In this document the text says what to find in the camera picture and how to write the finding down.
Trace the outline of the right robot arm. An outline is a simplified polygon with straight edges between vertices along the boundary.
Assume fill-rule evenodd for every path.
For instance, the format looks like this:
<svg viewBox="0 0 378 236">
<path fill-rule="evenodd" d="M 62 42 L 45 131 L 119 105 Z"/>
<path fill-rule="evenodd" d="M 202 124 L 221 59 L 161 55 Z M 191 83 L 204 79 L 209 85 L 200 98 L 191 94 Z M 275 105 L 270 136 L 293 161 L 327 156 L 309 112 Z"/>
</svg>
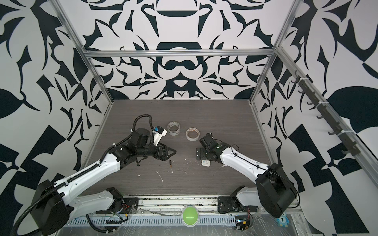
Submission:
<svg viewBox="0 0 378 236">
<path fill-rule="evenodd" d="M 255 188 L 240 186 L 228 197 L 218 198 L 218 212 L 240 212 L 251 207 L 266 210 L 275 218 L 291 208 L 299 200 L 299 192 L 289 180 L 283 168 L 277 163 L 260 163 L 239 152 L 237 145 L 217 140 L 212 133 L 200 139 L 201 147 L 196 150 L 200 161 L 214 161 L 238 171 L 255 184 Z"/>
</svg>

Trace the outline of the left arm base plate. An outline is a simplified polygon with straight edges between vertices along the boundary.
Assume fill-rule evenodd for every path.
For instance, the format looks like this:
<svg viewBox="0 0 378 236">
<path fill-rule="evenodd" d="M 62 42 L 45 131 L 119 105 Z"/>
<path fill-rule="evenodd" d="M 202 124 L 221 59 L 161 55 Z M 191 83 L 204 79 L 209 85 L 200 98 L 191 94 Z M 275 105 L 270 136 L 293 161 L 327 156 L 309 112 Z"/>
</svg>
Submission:
<svg viewBox="0 0 378 236">
<path fill-rule="evenodd" d="M 123 200 L 117 199 L 113 202 L 111 207 L 107 210 L 96 211 L 96 214 L 118 214 L 131 213 L 133 210 L 138 209 L 139 198 L 128 197 Z"/>
</svg>

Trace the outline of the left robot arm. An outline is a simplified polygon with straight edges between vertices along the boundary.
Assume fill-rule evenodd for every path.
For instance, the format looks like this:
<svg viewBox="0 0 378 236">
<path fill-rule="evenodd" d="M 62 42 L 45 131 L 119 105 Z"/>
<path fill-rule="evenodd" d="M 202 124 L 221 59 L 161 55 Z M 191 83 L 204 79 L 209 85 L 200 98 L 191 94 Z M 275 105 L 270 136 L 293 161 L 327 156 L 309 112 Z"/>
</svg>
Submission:
<svg viewBox="0 0 378 236">
<path fill-rule="evenodd" d="M 127 138 L 112 144 L 100 160 L 78 173 L 54 183 L 44 181 L 39 184 L 32 204 L 16 220 L 10 234 L 18 234 L 18 229 L 28 214 L 38 227 L 29 235 L 41 233 L 48 236 L 76 217 L 95 211 L 117 212 L 123 197 L 115 188 L 87 196 L 82 196 L 82 192 L 134 162 L 140 164 L 150 156 L 166 161 L 174 156 L 177 151 L 161 143 L 166 134 L 167 131 L 160 126 L 151 131 L 144 128 L 133 130 Z"/>
</svg>

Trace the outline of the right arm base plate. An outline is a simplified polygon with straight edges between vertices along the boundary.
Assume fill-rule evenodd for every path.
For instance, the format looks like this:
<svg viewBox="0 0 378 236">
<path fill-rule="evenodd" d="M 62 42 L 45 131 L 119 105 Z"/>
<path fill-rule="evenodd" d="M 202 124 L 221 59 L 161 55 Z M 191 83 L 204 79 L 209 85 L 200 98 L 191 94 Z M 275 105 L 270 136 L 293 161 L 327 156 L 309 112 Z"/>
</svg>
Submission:
<svg viewBox="0 0 378 236">
<path fill-rule="evenodd" d="M 217 211 L 220 214 L 234 212 L 257 212 L 258 206 L 243 206 L 236 197 L 218 197 Z"/>
</svg>

